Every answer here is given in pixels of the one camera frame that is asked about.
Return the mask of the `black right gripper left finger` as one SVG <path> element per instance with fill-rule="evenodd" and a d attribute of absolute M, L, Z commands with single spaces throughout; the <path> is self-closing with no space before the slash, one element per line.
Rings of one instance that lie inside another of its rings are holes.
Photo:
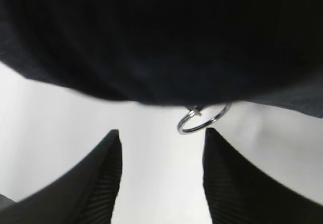
<path fill-rule="evenodd" d="M 111 130 L 76 166 L 1 210 L 1 223 L 111 223 L 122 175 L 122 146 Z"/>

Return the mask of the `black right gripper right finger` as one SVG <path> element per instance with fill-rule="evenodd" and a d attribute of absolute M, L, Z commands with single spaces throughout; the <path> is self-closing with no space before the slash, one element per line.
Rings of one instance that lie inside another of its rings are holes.
<path fill-rule="evenodd" d="M 206 129 L 203 187 L 212 223 L 322 223 L 322 206 L 266 175 Z"/>

